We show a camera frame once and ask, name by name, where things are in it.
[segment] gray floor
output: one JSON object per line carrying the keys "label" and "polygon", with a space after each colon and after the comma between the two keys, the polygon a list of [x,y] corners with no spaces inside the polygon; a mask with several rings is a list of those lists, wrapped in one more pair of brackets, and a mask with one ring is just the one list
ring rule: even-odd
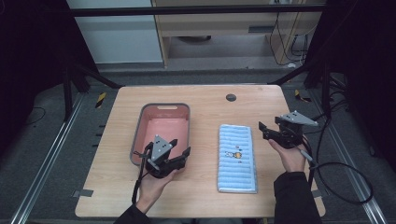
{"label": "gray floor", "polygon": [[[166,68],[136,69],[131,72],[106,73],[104,76],[124,85],[188,85],[188,84],[229,84],[266,83],[286,75],[290,69],[279,66],[271,56],[268,43],[263,36],[212,36],[210,41],[175,38],[170,50],[170,63]],[[318,115],[315,103],[297,100],[294,91],[299,89],[308,97],[315,98],[319,88],[305,91],[301,81],[304,75],[283,85],[282,89],[290,110],[313,118]],[[82,189],[91,167],[100,133],[106,125],[117,90],[111,90],[93,79],[89,93],[82,94],[81,109],[67,135],[56,162],[51,167],[48,179],[36,199],[29,216],[36,223],[111,223],[114,218],[81,219],[74,210],[78,198],[71,195]],[[100,108],[94,108],[98,95],[105,91],[107,96]],[[334,102],[343,99],[334,95]],[[396,174],[386,161],[371,157],[368,143],[361,133],[354,115],[343,105],[333,112],[332,125],[343,141],[347,154],[364,172],[375,187],[375,201],[388,223],[396,223],[396,199],[392,197],[396,189]],[[35,99],[35,108],[20,135],[15,139],[12,153],[2,161],[0,170],[0,220],[8,223],[23,197],[29,190],[35,175],[63,125],[64,103],[62,86],[41,92]],[[306,129],[307,132],[317,129]],[[317,148],[318,133],[308,134]],[[332,134],[326,130],[320,147],[319,161],[342,161]],[[326,181],[344,196],[357,200],[356,190],[344,169],[323,169]],[[325,223],[386,223],[374,222],[367,216],[367,207],[345,203],[333,194],[327,195],[325,188],[316,177],[326,205]]]}

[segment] person's left hand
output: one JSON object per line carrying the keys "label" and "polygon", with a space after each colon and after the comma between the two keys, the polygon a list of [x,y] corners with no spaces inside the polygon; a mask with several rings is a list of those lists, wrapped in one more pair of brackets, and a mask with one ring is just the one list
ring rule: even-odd
{"label": "person's left hand", "polygon": [[173,180],[176,173],[177,170],[174,170],[162,179],[157,179],[152,175],[146,175],[143,177],[139,189],[139,200],[136,203],[136,208],[146,214],[151,206],[160,198],[163,193],[163,189]]}

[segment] blue towel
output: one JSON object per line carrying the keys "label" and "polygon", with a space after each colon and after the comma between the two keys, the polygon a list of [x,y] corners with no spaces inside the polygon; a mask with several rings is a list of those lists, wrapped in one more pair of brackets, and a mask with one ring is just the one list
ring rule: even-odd
{"label": "blue towel", "polygon": [[218,190],[257,193],[250,127],[228,124],[220,126]]}

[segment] black jacket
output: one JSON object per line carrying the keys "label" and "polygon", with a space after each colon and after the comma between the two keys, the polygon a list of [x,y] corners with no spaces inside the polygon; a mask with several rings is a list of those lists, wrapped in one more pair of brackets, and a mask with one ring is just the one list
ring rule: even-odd
{"label": "black jacket", "polygon": [[[280,175],[274,182],[274,190],[275,224],[321,223],[317,206],[303,172]],[[115,223],[149,224],[149,218],[132,205]]]}

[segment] wooden desk panel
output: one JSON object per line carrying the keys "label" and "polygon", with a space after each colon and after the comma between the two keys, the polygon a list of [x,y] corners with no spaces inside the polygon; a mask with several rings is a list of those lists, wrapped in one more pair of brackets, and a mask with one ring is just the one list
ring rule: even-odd
{"label": "wooden desk panel", "polygon": [[[236,95],[228,102],[228,93]],[[191,108],[191,155],[149,210],[149,217],[272,217],[274,180],[284,172],[278,154],[262,139],[258,122],[277,130],[274,116],[288,113],[278,86],[152,86],[121,88],[80,197],[79,217],[118,217],[131,205],[138,167],[129,159],[141,108],[147,103],[185,103]],[[217,166],[220,124],[252,128],[258,194],[219,193]],[[324,215],[321,199],[319,211]]]}

